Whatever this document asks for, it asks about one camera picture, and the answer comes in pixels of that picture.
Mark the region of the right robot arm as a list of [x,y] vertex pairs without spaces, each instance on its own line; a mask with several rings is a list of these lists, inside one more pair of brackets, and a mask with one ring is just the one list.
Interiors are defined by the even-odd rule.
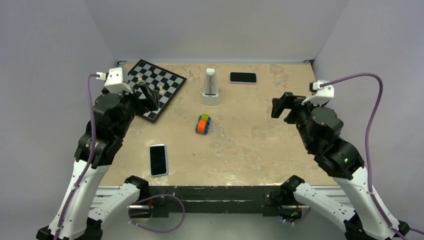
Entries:
[[368,183],[368,171],[357,148],[340,137],[343,121],[325,106],[313,106],[304,96],[285,92],[272,100],[272,118],[296,126],[308,154],[344,191],[346,206],[293,175],[280,187],[279,204],[305,204],[344,232],[348,240],[391,240],[405,237],[410,226],[396,219]]

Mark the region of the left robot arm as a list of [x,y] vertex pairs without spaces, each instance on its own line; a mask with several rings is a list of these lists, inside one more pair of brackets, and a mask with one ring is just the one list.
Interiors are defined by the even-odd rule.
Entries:
[[105,202],[92,207],[130,124],[136,116],[158,108],[158,90],[146,85],[136,85],[131,92],[105,89],[89,103],[90,121],[78,141],[70,183],[53,221],[38,230],[38,240],[99,240],[116,214],[134,202],[148,201],[148,182],[132,175]]

